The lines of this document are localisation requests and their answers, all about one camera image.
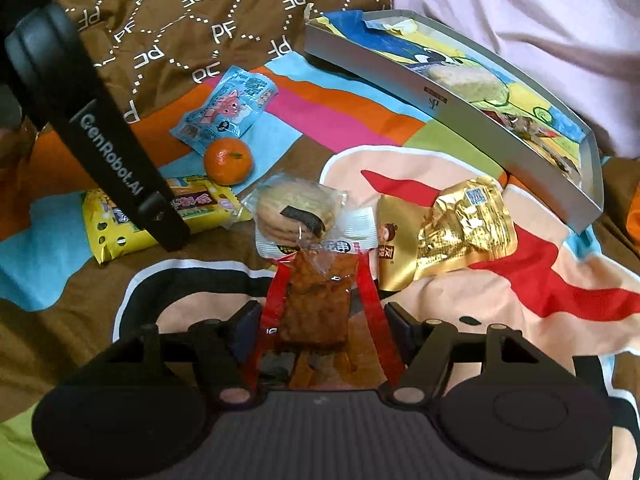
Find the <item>red spicy snack packet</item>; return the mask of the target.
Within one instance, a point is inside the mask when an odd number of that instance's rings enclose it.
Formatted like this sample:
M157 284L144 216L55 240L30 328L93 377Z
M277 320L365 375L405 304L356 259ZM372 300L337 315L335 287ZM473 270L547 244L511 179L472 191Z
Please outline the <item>red spicy snack packet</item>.
M375 389L404 371L368 254L301 250L278 264L244 365L251 386Z

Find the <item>gold foil snack packet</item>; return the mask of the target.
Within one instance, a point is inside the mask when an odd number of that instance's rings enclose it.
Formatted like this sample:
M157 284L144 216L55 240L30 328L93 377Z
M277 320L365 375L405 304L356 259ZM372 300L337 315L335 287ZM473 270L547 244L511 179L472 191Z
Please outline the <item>gold foil snack packet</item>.
M376 223L378 286L386 292L506 258L518 248L502 187L490 177L445 188L430 206L383 194L376 205Z

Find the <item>yellow biscuit packet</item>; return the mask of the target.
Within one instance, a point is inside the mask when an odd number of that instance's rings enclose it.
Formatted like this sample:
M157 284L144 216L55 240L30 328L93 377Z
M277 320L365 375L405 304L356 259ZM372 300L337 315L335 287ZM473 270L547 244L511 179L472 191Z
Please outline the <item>yellow biscuit packet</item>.
M172 178L167 181L174 199L175 213L160 226L168 236L172 249L184 243L191 234L216 228L228 228L252 218L231 188L201 176ZM107 263L133 252L141 252L157 244L148 231L138 228L122 208L99 188L82 199L88 242L98 263Z

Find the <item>round cracker clear packet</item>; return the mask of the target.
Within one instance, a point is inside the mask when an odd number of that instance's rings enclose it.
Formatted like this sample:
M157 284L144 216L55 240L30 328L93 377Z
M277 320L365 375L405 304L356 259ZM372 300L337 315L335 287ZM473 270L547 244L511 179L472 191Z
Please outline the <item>round cracker clear packet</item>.
M274 174L256 185L241 204L255 223L259 255L279 260L299 249L339 254L378 246L374 210L360 207L345 191L289 174Z

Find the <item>orange mandarin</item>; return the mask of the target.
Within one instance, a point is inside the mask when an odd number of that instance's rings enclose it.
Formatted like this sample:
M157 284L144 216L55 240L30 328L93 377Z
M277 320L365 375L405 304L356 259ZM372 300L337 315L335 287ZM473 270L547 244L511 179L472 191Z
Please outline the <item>orange mandarin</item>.
M223 186L244 182L253 170L250 148L240 139L222 138L209 145L203 156L206 176Z

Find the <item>light blue sausage packet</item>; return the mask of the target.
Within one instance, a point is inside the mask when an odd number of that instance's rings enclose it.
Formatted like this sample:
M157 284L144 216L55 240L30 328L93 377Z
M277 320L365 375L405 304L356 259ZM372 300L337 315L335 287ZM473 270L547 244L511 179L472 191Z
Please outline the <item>light blue sausage packet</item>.
M204 104L184 114L170 133L204 155L214 141L241 139L277 93L265 75L231 66Z

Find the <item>brown snack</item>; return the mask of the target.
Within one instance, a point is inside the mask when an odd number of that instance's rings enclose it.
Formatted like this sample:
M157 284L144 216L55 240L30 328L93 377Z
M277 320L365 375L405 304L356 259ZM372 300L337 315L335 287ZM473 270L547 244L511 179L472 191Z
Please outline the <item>brown snack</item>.
M555 134L551 130L542 126L534 118L500 112L491 112L488 114L491 114L498 124L515 133L521 139L532 142L533 144L542 145L542 140L555 137Z

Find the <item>brown PF patterned pillow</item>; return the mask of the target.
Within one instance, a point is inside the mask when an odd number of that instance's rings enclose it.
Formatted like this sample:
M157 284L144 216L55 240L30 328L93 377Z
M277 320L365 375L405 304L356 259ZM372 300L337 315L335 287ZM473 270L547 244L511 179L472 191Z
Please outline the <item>brown PF patterned pillow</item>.
M168 107L231 65L302 46L307 18L390 0L54 0L77 26L126 122Z

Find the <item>grey tray with drawing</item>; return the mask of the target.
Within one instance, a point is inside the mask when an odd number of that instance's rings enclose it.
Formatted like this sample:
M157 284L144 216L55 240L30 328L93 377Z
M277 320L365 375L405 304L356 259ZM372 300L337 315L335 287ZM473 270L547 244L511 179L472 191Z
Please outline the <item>grey tray with drawing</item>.
M441 22L407 10L332 12L307 22L305 50L460 134L574 231L602 214L602 171L591 128L526 73ZM459 98L427 77L430 66L442 64L485 67L508 87L508 102ZM534 118L555 137L542 145L525 141L491 112Z

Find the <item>pink hanging cloth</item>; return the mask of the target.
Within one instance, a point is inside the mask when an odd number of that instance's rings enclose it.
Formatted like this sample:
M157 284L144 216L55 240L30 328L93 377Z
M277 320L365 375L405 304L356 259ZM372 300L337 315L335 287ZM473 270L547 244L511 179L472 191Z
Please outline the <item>pink hanging cloth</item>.
M392 0L493 50L593 128L639 155L639 0Z

